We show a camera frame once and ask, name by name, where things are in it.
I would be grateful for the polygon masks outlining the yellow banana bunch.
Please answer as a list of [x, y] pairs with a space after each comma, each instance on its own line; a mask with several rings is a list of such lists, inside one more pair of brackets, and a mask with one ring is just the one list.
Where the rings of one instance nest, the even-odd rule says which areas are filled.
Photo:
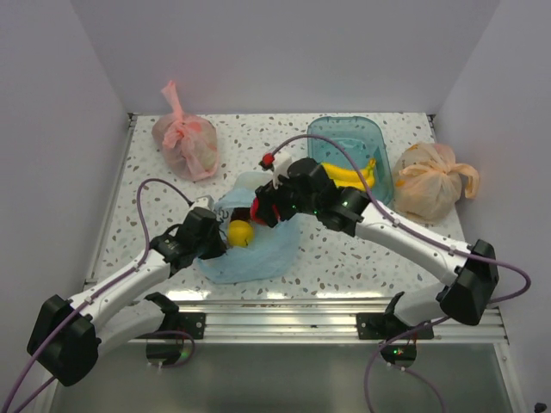
[[[365, 189], [362, 180], [360, 179], [360, 176], [355, 170], [348, 170], [330, 163], [322, 163], [322, 166], [325, 169], [327, 175], [335, 182], [338, 187], [353, 187], [360, 190]], [[360, 169], [362, 178], [368, 184], [369, 188], [372, 188], [376, 183], [375, 166], [375, 159], [370, 158], [367, 166], [363, 169]]]

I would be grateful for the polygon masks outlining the red apple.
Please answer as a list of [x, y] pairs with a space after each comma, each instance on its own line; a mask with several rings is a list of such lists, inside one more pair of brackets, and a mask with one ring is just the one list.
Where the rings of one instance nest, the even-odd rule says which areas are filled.
[[275, 227], [280, 222], [280, 214], [276, 206], [266, 200], [255, 198], [250, 208], [251, 219], [257, 224]]

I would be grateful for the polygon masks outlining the light blue printed plastic bag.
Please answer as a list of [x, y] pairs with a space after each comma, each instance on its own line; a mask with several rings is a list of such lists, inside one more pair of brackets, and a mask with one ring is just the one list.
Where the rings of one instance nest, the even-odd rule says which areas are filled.
[[[255, 190], [267, 183], [269, 174], [249, 171], [240, 174], [231, 190], [214, 203], [214, 212], [220, 223], [222, 239], [230, 236], [235, 212], [251, 206]], [[297, 255], [300, 241], [300, 224], [296, 220], [284, 221], [274, 228], [260, 225], [248, 218], [253, 239], [246, 246], [229, 246], [223, 256], [199, 260], [197, 265], [213, 283], [232, 284], [251, 280], [265, 280], [283, 275]]]

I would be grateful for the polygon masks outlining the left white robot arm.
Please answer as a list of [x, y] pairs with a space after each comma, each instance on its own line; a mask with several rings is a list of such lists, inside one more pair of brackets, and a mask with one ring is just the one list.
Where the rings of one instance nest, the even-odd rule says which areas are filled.
[[224, 255], [226, 246], [212, 198], [194, 202], [176, 233], [154, 237], [144, 257], [130, 262], [91, 289], [69, 299], [53, 295], [40, 308], [27, 351], [62, 385], [75, 385], [101, 354], [150, 331], [178, 330], [177, 307], [161, 293], [130, 306], [146, 290], [168, 280], [194, 260]]

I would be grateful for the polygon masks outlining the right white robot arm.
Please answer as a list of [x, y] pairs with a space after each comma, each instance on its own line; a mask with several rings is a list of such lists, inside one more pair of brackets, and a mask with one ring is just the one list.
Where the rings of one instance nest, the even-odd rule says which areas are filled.
[[272, 173], [256, 191], [251, 216], [275, 227], [298, 213], [315, 217], [327, 229], [377, 243], [416, 263], [437, 282], [413, 293], [397, 293], [371, 322], [380, 335], [403, 337], [414, 327], [440, 317], [476, 325], [498, 284], [491, 244], [473, 245], [439, 237], [415, 225], [353, 187], [339, 188], [310, 157], [266, 154], [260, 162]]

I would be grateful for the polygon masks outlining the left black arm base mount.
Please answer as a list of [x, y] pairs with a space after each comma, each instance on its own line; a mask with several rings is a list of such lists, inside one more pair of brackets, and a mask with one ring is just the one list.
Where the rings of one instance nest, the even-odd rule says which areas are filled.
[[179, 306], [162, 293], [150, 293], [145, 300], [163, 314], [161, 324], [146, 339], [145, 355], [158, 368], [180, 367], [188, 363], [195, 352], [195, 342], [204, 338], [206, 314], [180, 312]]

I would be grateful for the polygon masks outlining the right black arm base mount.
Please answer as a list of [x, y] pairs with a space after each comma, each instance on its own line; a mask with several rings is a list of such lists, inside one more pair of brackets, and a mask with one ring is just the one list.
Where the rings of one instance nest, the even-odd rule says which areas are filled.
[[[393, 297], [383, 312], [359, 312], [356, 314], [356, 330], [360, 340], [379, 340], [387, 342], [395, 336], [412, 330], [394, 315], [394, 307], [404, 292]], [[435, 337], [432, 327], [420, 330], [406, 338], [405, 344], [391, 344], [380, 351], [384, 361], [395, 367], [411, 367], [417, 359], [418, 340], [432, 340]]]

